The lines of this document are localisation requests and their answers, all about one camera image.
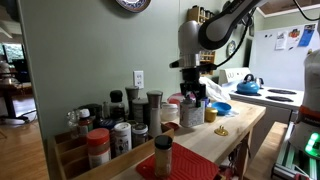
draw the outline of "wooden spice rack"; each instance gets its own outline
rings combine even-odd
[[[174,138],[174,130],[161,124],[164,135]],[[133,148],[109,162],[90,169],[85,142],[71,139],[69,132],[54,137],[55,155],[62,179],[110,179],[154,153],[154,139]]]
[[[188,10],[187,20],[196,21],[198,24],[202,24],[209,18],[200,14],[200,7],[194,7]],[[201,51],[200,52],[200,64],[214,64],[215,51]],[[213,75],[213,71],[201,72],[201,76]]]

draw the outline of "wooden floor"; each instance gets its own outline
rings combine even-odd
[[[287,125],[275,122],[271,131],[264,140],[258,153],[250,164],[245,177],[251,180],[270,180],[271,169],[277,161],[282,138],[287,130]]]
[[[14,106],[17,115],[35,108],[32,97],[15,98]],[[7,136],[0,134],[0,179],[49,179],[38,121],[0,129]]]

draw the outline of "red lid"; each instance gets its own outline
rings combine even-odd
[[[90,131],[87,134],[87,144],[98,146],[109,141],[109,131],[105,128],[98,128]]]

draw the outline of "black cable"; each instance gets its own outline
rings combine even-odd
[[[296,0],[293,0],[293,2],[294,2],[294,4],[297,6],[297,8],[299,9],[300,13],[302,14],[302,16],[303,16],[306,20],[308,20],[308,21],[318,21],[318,20],[320,20],[320,17],[319,17],[319,18],[316,18],[316,19],[310,19],[310,18],[308,18],[308,17],[304,14],[304,12],[302,11],[302,9],[301,9],[300,5],[298,4],[298,2],[297,2]]]
[[[256,8],[252,9],[252,11],[248,14],[249,18],[247,20],[244,32],[243,32],[243,34],[241,36],[241,39],[240,39],[240,42],[239,42],[237,48],[234,50],[234,52],[226,60],[224,60],[222,63],[218,64],[217,67],[220,67],[220,66],[224,65],[225,63],[227,63],[237,53],[237,51],[240,49],[240,46],[242,45],[243,40],[246,37],[247,31],[248,31],[248,28],[249,28],[249,24],[251,24],[252,16],[253,16],[253,13],[254,13],[255,10],[256,10]]]

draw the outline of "white stove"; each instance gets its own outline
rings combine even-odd
[[[303,101],[304,92],[262,85],[263,89],[258,91],[258,96],[238,94],[236,92],[237,85],[243,81],[247,74],[250,74],[250,70],[248,68],[231,68],[220,70],[219,85],[223,90],[230,94],[232,100],[256,104],[267,108],[264,117],[254,126],[252,132],[252,140],[250,145],[251,159],[249,160],[250,163],[255,154],[258,152],[274,122],[277,121],[289,124],[290,121],[296,120],[298,117],[298,109]],[[279,94],[271,92],[270,90],[272,89],[286,90],[291,92],[291,94]],[[282,99],[286,98],[289,101],[276,101],[267,98],[274,96],[282,97]]]

